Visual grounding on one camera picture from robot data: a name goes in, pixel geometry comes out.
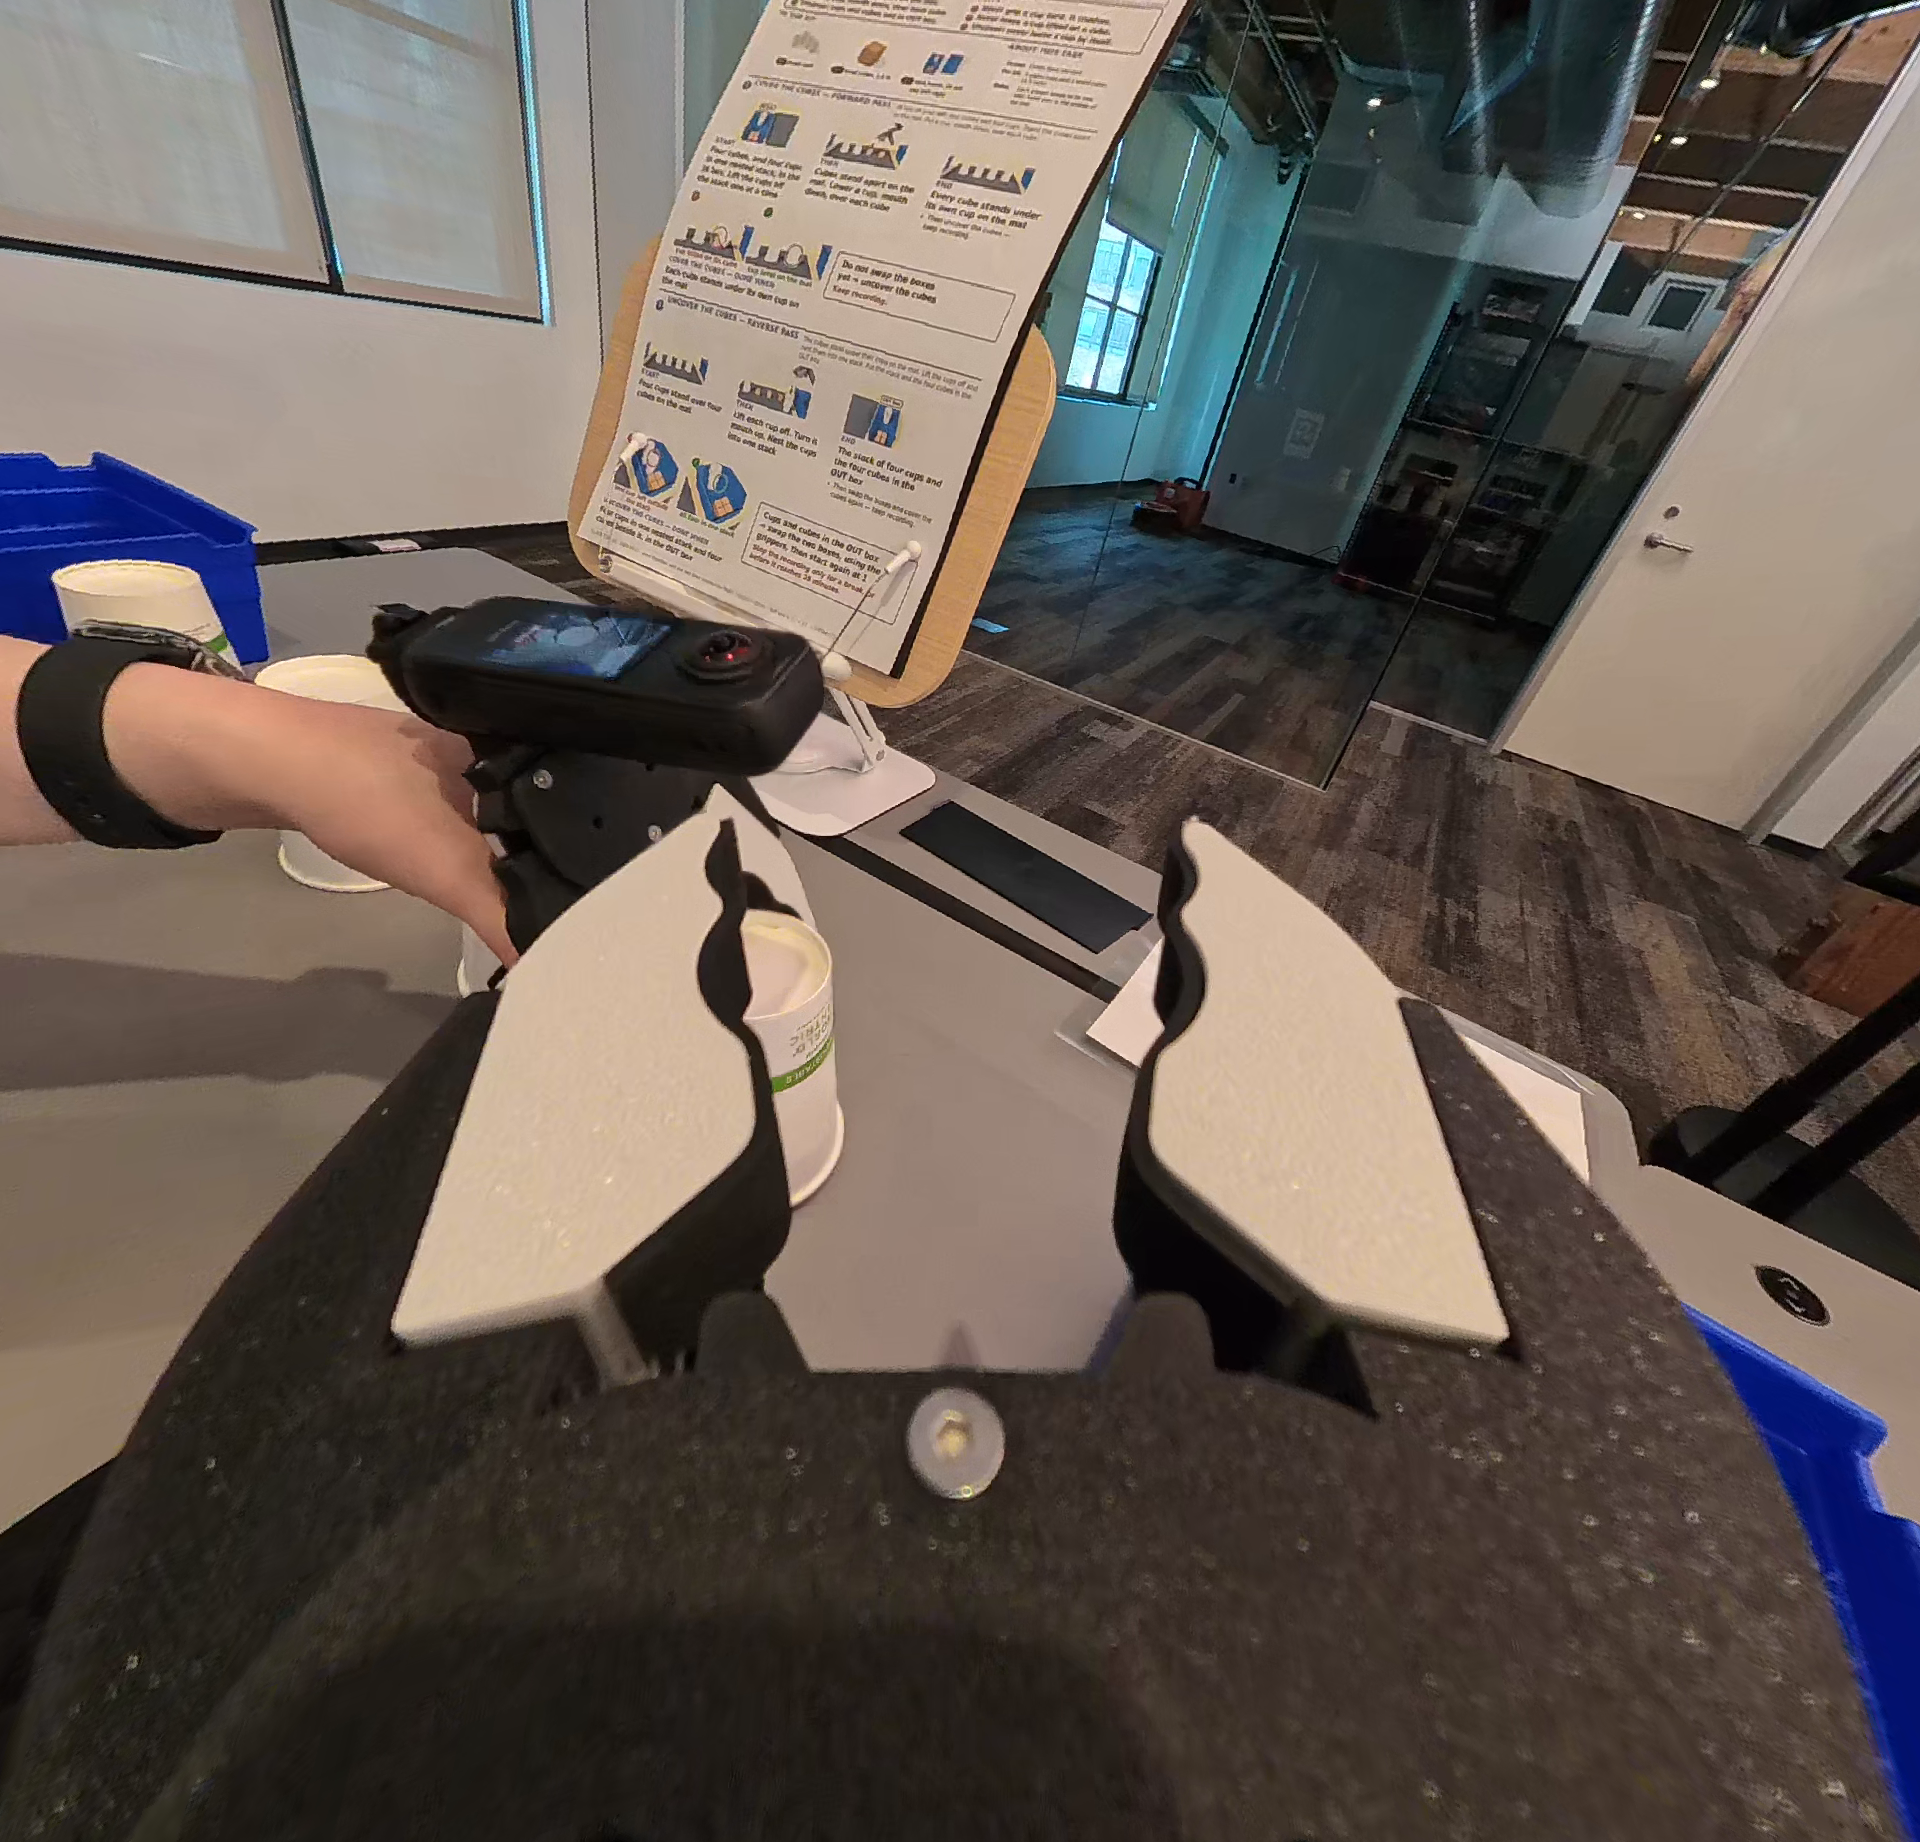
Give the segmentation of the white door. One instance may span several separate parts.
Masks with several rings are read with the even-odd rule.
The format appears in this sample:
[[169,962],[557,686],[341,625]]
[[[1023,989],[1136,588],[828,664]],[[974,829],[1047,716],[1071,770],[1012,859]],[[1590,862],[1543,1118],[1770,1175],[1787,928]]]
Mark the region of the white door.
[[1917,66],[1769,280],[1496,746],[1824,844],[1917,749]]

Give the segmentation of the printed instruction sheet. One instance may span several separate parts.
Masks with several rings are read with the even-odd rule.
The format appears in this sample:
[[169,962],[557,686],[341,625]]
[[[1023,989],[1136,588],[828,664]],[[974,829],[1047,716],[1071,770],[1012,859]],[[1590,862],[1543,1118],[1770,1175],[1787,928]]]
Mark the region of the printed instruction sheet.
[[898,673],[1196,1],[768,0],[639,297],[587,547]]

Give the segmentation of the black round floor object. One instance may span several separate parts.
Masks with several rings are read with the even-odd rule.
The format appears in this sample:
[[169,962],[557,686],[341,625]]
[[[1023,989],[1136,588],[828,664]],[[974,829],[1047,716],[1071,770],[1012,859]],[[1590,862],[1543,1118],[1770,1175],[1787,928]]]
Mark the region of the black round floor object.
[[1919,1065],[1910,1063],[1822,1141],[1806,1143],[1794,1132],[1843,1082],[1906,1039],[1917,1019],[1919,978],[1910,978],[1741,1110],[1697,1104],[1679,1112],[1650,1136],[1648,1160],[1770,1222],[1805,1230],[1817,1219],[1917,1255],[1917,1230],[1861,1181],[1859,1166],[1917,1124]]

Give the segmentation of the framed wall window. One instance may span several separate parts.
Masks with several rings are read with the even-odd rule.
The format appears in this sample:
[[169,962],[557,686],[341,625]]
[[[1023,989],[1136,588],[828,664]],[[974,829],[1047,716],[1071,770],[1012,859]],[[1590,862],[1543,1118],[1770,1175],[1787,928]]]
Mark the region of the framed wall window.
[[527,0],[3,0],[5,248],[551,315]]

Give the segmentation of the paper sheet in plastic sleeve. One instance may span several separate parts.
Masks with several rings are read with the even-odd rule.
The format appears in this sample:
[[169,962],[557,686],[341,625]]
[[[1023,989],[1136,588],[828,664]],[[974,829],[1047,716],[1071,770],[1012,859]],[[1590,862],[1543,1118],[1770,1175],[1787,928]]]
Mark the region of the paper sheet in plastic sleeve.
[[[1156,1010],[1156,982],[1164,942],[1153,942],[1140,966],[1120,984],[1110,1002],[1096,1013],[1080,1040],[1127,1068],[1138,1068],[1162,1029]],[[1524,1110],[1537,1132],[1569,1162],[1573,1173],[1590,1179],[1584,1093],[1556,1072],[1532,1066],[1510,1054],[1496,1039],[1482,1034],[1465,1018],[1451,1014],[1453,1033],[1495,1075],[1502,1089]]]

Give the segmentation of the brown blurred object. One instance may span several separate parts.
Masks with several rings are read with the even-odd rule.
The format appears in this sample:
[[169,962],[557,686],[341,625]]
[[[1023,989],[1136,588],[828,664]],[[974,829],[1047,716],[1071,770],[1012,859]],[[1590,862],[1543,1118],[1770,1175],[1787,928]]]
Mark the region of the brown blurred object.
[[1812,999],[1855,1018],[1876,1013],[1919,975],[1919,903],[1840,879],[1775,966]]

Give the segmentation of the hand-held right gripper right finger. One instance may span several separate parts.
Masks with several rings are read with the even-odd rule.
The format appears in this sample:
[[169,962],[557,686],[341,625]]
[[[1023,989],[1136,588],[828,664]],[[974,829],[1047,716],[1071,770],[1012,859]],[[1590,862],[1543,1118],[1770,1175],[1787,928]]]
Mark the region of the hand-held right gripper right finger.
[[1185,1297],[1225,1372],[1357,1386],[1355,1336],[1501,1349],[1510,1320],[1405,994],[1191,817],[1164,864],[1157,1036],[1117,1164],[1136,1297]]

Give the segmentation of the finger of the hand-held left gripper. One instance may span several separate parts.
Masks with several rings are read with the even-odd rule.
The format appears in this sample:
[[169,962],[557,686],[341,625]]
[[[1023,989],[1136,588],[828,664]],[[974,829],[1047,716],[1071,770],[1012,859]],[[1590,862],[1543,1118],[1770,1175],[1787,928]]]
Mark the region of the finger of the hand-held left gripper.
[[781,839],[779,824],[771,822],[762,802],[742,799],[733,785],[716,782],[711,785],[711,813],[733,822],[749,906],[817,928],[819,919],[809,902],[805,876]]

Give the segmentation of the blue plastic bin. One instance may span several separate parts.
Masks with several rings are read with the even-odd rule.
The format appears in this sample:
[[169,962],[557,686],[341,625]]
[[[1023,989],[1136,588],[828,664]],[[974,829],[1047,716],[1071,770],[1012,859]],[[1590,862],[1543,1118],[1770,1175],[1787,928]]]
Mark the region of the blue plastic bin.
[[192,567],[241,661],[270,658],[252,522],[107,453],[80,464],[5,453],[3,629],[58,643],[57,570],[104,559]]
[[1618,1236],[1510,1339],[1220,1369],[1183,1296],[1089,1383],[1099,1645],[1196,1838],[1917,1838],[1917,1543],[1859,1398]]

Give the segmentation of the person's left hand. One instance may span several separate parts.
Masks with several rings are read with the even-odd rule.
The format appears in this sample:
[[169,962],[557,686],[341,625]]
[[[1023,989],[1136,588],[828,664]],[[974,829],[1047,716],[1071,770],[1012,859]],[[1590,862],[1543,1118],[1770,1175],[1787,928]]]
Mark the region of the person's left hand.
[[237,694],[227,710],[211,752],[219,827],[296,831],[516,962],[462,738],[410,713],[282,692]]

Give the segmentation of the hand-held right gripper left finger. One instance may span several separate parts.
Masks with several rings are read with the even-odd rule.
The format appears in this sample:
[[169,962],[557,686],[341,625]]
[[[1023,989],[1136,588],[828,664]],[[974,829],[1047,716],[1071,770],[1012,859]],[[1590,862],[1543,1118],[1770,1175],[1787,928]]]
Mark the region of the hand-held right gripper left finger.
[[759,1291],[790,1201],[749,1025],[733,822],[685,822],[511,967],[393,1335],[579,1335],[606,1386],[685,1372],[707,1308]]

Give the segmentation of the black wristband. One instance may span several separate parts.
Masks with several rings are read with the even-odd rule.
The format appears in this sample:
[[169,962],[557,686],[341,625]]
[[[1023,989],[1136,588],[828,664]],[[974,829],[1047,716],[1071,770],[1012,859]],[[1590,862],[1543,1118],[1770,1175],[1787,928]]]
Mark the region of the black wristband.
[[123,622],[72,629],[61,645],[36,658],[18,694],[16,735],[29,778],[87,844],[167,851],[208,846],[223,833],[189,829],[153,809],[120,780],[110,757],[107,695],[139,664],[247,678],[241,664],[187,632]]

